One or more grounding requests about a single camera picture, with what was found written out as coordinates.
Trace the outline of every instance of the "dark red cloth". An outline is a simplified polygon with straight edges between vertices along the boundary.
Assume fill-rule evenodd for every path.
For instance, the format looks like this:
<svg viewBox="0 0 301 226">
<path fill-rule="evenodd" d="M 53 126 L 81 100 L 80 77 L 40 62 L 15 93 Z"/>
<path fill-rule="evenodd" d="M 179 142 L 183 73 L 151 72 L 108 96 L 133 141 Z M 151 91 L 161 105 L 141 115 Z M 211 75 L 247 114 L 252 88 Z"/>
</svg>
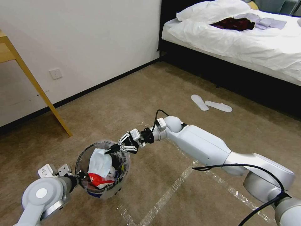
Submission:
<svg viewBox="0 0 301 226">
<path fill-rule="evenodd" d="M 220 29 L 243 31 L 247 29 L 252 30 L 255 22 L 251 22 L 246 18 L 234 19 L 232 17 L 228 17 L 210 25 Z"/>
</svg>

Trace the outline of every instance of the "white tissue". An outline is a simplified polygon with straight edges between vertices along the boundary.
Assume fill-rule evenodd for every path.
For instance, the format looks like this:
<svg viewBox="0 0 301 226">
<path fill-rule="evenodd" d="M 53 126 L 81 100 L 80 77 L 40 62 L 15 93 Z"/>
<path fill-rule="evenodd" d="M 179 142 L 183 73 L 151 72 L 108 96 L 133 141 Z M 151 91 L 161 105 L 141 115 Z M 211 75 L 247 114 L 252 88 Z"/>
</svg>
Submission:
<svg viewBox="0 0 301 226">
<path fill-rule="evenodd" d="M 96 148 L 90 157 L 88 173 L 97 174 L 106 178 L 110 172 L 112 165 L 112 158 L 109 154 L 104 154 L 107 150 Z"/>
</svg>

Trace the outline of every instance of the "black bed frame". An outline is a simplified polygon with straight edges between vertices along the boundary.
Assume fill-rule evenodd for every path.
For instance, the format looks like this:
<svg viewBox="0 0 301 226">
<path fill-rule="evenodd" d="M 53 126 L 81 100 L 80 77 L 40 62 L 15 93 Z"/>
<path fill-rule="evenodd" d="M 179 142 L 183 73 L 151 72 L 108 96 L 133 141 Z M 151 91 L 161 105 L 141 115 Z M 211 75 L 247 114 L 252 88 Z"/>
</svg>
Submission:
<svg viewBox="0 0 301 226">
<path fill-rule="evenodd" d="M 161 38 L 164 24 L 176 13 L 202 0 L 162 0 L 160 15 L 160 60 L 209 80 L 265 106 L 301 118 L 301 86 L 265 75 L 204 53 L 165 41 Z"/>
</svg>

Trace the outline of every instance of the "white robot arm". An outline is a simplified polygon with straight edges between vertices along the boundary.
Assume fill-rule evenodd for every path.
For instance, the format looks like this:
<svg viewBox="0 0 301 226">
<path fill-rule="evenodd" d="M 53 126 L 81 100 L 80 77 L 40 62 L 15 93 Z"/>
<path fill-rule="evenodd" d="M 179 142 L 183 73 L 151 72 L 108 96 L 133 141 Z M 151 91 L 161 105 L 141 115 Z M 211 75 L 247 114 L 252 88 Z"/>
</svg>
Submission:
<svg viewBox="0 0 301 226">
<path fill-rule="evenodd" d="M 137 129 L 126 132 L 106 153 L 118 151 L 137 153 L 138 148 L 144 147 L 146 143 L 165 138 L 171 139 L 181 150 L 208 167 L 236 164 L 222 167 L 235 176 L 241 176 L 249 171 L 244 181 L 246 190 L 263 203 L 274 202 L 277 199 L 273 205 L 277 225 L 301 225 L 301 200 L 288 195 L 283 196 L 286 194 L 284 190 L 289 190 L 294 181 L 295 175 L 292 171 L 259 154 L 233 152 L 222 139 L 197 126 L 186 125 L 177 117 L 156 119 L 153 127 L 145 128 L 141 132 Z M 60 210 L 68 202 L 70 192 L 77 186 L 78 181 L 86 177 L 81 172 L 82 175 L 73 176 L 67 164 L 63 165 L 59 172 L 55 172 L 55 169 L 47 164 L 38 171 L 38 174 L 41 178 L 28 186 L 23 194 L 24 212 L 17 226 L 37 225 L 40 220 Z"/>
<path fill-rule="evenodd" d="M 222 139 L 197 126 L 186 125 L 174 116 L 158 119 L 151 137 L 154 141 L 171 139 L 181 150 L 206 166 L 248 164 L 261 167 L 276 176 L 286 191 L 289 190 L 295 178 L 294 173 L 284 166 L 256 153 L 233 152 Z M 261 169 L 247 166 L 229 166 L 222 169 L 235 176 L 241 176 L 249 170 L 244 187 L 263 203 L 273 200 L 281 192 L 279 183 Z M 301 225 L 300 200 L 287 196 L 273 207 L 277 225 Z"/>
</svg>

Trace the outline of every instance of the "beige carpet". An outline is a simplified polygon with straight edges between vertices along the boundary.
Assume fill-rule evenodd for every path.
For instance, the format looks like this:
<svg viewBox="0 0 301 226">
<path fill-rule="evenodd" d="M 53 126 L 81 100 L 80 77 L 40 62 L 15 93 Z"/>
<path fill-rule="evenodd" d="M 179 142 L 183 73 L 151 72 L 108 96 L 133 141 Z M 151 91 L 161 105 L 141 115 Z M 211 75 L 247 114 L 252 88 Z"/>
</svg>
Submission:
<svg viewBox="0 0 301 226">
<path fill-rule="evenodd" d="M 192 94 L 228 104 L 233 112 L 201 111 Z M 44 164 L 74 168 L 85 147 L 149 126 L 158 108 L 219 136 L 233 151 L 256 152 L 290 168 L 297 175 L 290 194 L 301 198 L 300 121 L 161 62 L 59 107 L 74 134 L 70 138 L 51 113 L 0 136 L 0 225 L 18 221 L 22 193 Z M 100 201 L 77 187 L 45 225 L 237 225 L 260 204 L 244 189 L 244 177 L 221 169 L 192 172 L 193 159 L 168 140 L 140 149 L 131 162 L 115 197 Z M 276 225 L 273 218 L 268 207 L 246 225 Z"/>
</svg>

